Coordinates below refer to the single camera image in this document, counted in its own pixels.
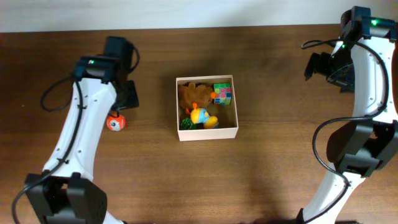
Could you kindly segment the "orange and blue duck toy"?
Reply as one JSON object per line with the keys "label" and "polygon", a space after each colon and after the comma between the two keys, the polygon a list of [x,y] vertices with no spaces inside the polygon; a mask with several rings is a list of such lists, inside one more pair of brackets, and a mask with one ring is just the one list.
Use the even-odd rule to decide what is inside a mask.
{"label": "orange and blue duck toy", "polygon": [[189,112],[189,115],[193,124],[202,124],[205,129],[215,129],[219,126],[218,118],[210,115],[206,109],[199,107],[197,103],[193,103],[193,109]]}

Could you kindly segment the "orange and grey ball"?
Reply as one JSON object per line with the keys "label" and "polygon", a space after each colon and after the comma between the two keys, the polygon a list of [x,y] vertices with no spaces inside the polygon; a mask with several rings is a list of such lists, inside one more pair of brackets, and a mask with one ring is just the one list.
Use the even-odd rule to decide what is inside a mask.
{"label": "orange and grey ball", "polygon": [[107,116],[106,125],[111,131],[121,131],[126,126],[126,119],[121,114],[113,113]]}

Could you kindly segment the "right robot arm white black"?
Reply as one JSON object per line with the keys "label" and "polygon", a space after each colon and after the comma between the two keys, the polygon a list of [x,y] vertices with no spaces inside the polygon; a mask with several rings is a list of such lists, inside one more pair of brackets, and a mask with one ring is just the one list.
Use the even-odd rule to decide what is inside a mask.
{"label": "right robot arm white black", "polygon": [[397,111],[392,59],[397,24],[374,17],[368,7],[344,12],[332,53],[312,54],[306,79],[318,73],[342,92],[354,93],[353,114],[340,117],[322,161],[326,175],[314,198],[301,208],[297,223],[336,223],[355,188],[397,154]]}

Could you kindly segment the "green round disc toy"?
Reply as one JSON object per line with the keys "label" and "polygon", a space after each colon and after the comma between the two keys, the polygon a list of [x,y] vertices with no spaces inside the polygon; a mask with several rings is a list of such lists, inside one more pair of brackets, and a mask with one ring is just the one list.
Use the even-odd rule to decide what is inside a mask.
{"label": "green round disc toy", "polygon": [[184,130],[195,130],[196,128],[197,128],[197,125],[190,118],[185,118],[180,123],[180,129],[183,131]]}

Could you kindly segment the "brown plush animal toy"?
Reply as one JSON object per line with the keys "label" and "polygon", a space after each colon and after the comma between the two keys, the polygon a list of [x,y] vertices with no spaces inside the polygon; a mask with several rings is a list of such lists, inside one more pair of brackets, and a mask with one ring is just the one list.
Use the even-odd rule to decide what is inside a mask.
{"label": "brown plush animal toy", "polygon": [[215,98],[216,93],[211,86],[190,82],[188,85],[178,85],[178,103],[182,109],[193,109],[195,103],[200,108],[206,108]]}

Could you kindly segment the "multicolour puzzle cube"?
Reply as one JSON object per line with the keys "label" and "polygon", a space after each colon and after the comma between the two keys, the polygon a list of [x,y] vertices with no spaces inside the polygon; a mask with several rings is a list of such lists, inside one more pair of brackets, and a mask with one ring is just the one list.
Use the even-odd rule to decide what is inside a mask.
{"label": "multicolour puzzle cube", "polygon": [[230,83],[215,83],[213,85],[215,92],[214,104],[230,105],[232,100],[232,89]]}

